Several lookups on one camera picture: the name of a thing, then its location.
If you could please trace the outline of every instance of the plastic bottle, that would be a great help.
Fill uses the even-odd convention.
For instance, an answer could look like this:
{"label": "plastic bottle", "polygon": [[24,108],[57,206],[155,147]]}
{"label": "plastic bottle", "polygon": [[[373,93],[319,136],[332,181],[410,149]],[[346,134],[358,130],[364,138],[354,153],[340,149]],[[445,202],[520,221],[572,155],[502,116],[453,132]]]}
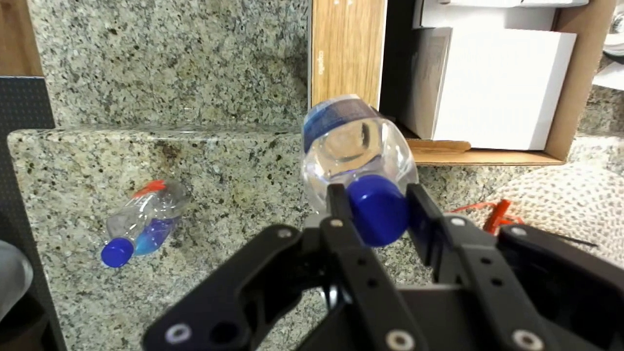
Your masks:
{"label": "plastic bottle", "polygon": [[325,212],[330,182],[350,192],[354,221],[367,245],[387,245],[408,227],[406,182],[418,181],[399,126],[358,95],[311,108],[305,118],[303,177],[311,204]]}
{"label": "plastic bottle", "polygon": [[18,247],[0,239],[0,319],[18,303],[32,282],[32,262]]}
{"label": "plastic bottle", "polygon": [[124,266],[133,255],[157,251],[178,227],[182,208],[190,200],[184,184],[155,179],[106,218],[112,239],[100,259],[108,266]]}

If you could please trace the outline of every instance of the blue bottle cap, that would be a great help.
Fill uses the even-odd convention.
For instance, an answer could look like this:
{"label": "blue bottle cap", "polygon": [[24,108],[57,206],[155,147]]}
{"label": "blue bottle cap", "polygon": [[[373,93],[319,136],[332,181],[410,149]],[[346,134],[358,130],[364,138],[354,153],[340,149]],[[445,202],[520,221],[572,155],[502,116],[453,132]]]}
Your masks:
{"label": "blue bottle cap", "polygon": [[408,200],[383,175],[365,175],[348,186],[354,223],[367,245],[389,245],[408,229]]}
{"label": "blue bottle cap", "polygon": [[135,245],[130,237],[112,237],[102,251],[100,259],[106,266],[124,266],[131,260]]}

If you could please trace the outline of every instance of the black object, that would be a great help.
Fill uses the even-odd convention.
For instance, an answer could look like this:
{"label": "black object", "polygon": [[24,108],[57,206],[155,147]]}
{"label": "black object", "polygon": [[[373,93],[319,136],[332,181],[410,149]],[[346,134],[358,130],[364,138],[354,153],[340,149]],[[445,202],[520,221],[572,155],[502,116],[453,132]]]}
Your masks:
{"label": "black object", "polygon": [[399,290],[362,243],[346,188],[328,190],[321,227],[260,231],[149,327],[145,348],[256,348],[313,286],[334,298],[301,348],[624,348],[624,274],[611,262],[531,225],[494,237],[410,184],[410,235],[438,284]]}
{"label": "black object", "polygon": [[[42,346],[48,351],[63,351],[65,342],[57,311],[48,288],[7,143],[7,136],[18,128],[55,128],[44,75],[0,75],[0,239],[20,247],[34,264],[34,284],[28,296],[30,303],[20,301],[22,313],[42,317],[40,311],[44,307],[46,329],[42,335]],[[3,338],[9,331],[14,329],[0,323],[0,348],[5,348]]]}

